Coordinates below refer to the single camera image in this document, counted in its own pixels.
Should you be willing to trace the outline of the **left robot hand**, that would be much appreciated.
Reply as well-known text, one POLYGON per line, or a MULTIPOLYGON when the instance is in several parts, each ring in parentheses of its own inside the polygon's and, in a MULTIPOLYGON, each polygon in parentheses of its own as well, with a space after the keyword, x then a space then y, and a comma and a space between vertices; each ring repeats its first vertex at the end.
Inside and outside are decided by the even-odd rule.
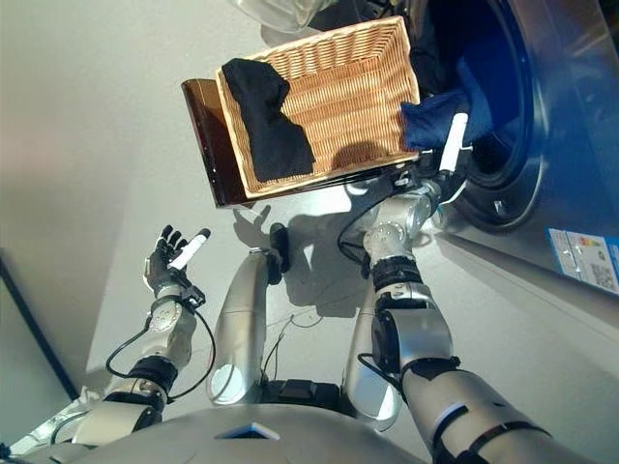
POLYGON ((197 252, 211 236, 208 228, 200 229, 190 240, 172 225, 163 228, 151 254, 145 260, 143 280, 158 296, 169 286, 178 286, 182 291, 192 288, 187 277, 187 267, 197 252))

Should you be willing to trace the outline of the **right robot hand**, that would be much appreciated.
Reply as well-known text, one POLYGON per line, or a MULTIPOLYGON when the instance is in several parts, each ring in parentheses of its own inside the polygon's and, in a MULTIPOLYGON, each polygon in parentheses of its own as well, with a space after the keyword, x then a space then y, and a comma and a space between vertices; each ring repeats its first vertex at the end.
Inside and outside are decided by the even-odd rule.
POLYGON ((432 189, 439 203, 451 201, 465 186, 467 164, 472 153, 472 146, 464 145, 468 119, 466 112, 456 113, 442 151, 422 152, 419 176, 432 189))

